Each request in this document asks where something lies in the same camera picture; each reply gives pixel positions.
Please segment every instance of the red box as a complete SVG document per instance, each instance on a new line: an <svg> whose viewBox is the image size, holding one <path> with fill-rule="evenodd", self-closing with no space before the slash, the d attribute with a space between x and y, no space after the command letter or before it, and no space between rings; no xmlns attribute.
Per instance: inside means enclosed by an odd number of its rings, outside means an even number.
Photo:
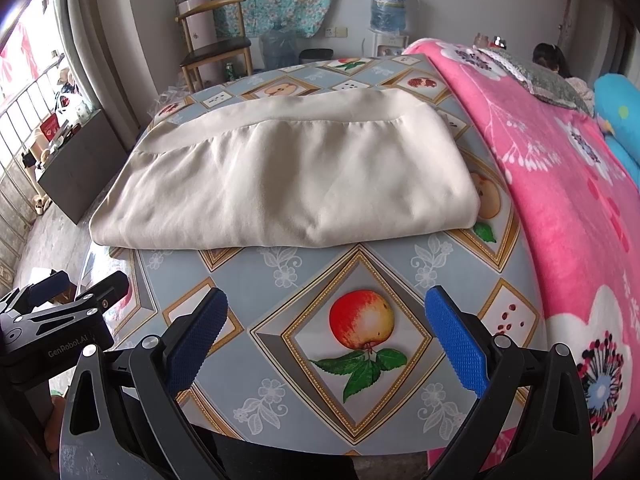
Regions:
<svg viewBox="0 0 640 480"><path fill-rule="evenodd" d="M58 116L56 114L51 114L49 117L42 121L40 125L40 129L47 140L53 139L58 130L60 129L60 125L58 124Z"/></svg>

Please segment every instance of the folded blanket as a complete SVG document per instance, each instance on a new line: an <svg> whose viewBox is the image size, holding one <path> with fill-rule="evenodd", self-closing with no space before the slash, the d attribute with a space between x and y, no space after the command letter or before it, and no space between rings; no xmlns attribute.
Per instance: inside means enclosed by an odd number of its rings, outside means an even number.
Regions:
<svg viewBox="0 0 640 480"><path fill-rule="evenodd" d="M90 221L138 249L326 247L469 228L451 135L399 89L273 97L152 129Z"/></svg>

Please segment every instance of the trash can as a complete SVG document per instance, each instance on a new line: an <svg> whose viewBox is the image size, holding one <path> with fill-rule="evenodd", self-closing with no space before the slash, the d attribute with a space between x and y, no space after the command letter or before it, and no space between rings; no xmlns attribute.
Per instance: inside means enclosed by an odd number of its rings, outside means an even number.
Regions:
<svg viewBox="0 0 640 480"><path fill-rule="evenodd" d="M330 48L308 48L300 52L300 64L329 61L333 56L334 51Z"/></svg>

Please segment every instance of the gray cushion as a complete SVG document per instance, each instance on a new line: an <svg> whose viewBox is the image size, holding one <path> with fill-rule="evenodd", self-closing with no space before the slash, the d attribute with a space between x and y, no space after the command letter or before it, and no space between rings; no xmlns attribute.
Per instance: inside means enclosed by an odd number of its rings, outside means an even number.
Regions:
<svg viewBox="0 0 640 480"><path fill-rule="evenodd" d="M533 61L521 60L503 48L482 48L481 51L541 101L591 115L580 94L556 72Z"/></svg>

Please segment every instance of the blue gripper pad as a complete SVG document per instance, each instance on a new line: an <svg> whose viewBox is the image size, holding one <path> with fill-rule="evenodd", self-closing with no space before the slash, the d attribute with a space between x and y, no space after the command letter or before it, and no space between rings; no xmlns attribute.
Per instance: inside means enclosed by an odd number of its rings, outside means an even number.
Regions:
<svg viewBox="0 0 640 480"><path fill-rule="evenodd" d="M34 283L29 289L29 306L40 306L69 288L69 276L59 270L41 282Z"/></svg>
<svg viewBox="0 0 640 480"><path fill-rule="evenodd" d="M489 385L486 355L449 302L453 303L444 289L439 285L434 286L424 297L424 313L458 379L467 390L473 390L480 398Z"/></svg>
<svg viewBox="0 0 640 480"><path fill-rule="evenodd" d="M188 328L166 361L164 384L172 397L193 383L225 324L227 308L225 293L212 288L190 314Z"/></svg>

